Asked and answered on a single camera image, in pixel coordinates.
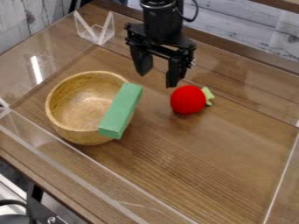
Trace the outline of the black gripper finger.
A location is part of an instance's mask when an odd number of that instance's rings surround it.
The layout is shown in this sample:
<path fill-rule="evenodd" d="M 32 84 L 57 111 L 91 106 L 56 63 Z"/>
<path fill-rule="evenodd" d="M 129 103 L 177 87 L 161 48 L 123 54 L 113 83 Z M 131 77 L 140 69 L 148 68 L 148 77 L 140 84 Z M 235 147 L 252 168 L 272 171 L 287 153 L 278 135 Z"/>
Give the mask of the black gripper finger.
<path fill-rule="evenodd" d="M 141 76 L 145 76 L 153 68 L 153 55 L 151 53 L 151 48 L 144 45 L 131 45 L 129 51 L 135 70 Z"/>
<path fill-rule="evenodd" d="M 165 73 L 165 86 L 175 88 L 179 81 L 184 78 L 187 73 L 188 63 L 181 57 L 168 59 L 168 71 Z"/>

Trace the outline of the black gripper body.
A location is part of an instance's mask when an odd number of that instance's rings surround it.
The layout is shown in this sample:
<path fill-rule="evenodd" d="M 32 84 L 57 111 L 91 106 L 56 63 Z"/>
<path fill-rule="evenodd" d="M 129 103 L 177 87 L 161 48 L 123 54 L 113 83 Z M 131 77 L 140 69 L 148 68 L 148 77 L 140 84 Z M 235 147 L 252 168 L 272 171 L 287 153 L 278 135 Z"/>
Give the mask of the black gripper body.
<path fill-rule="evenodd" d="M 145 34 L 145 27 L 143 24 L 127 23 L 124 29 L 127 31 L 125 44 L 128 46 L 147 46 L 151 48 L 152 55 L 165 60 L 171 57 L 181 57 L 188 63 L 188 68 L 193 66 L 196 44 L 180 32 L 176 32 L 165 40 L 157 40 Z"/>

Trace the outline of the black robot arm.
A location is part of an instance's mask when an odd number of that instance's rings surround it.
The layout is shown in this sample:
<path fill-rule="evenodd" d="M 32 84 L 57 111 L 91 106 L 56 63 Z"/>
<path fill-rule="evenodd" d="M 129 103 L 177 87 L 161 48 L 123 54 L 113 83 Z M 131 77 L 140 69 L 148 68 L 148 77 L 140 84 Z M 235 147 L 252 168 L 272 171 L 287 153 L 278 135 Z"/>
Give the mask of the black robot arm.
<path fill-rule="evenodd" d="M 183 35 L 183 22 L 199 15 L 196 0 L 193 17 L 183 15 L 183 0 L 140 0 L 141 24 L 127 23 L 125 44 L 129 46 L 136 72 L 144 76 L 153 68 L 153 56 L 168 61 L 165 86 L 175 88 L 193 65 L 195 43 Z"/>

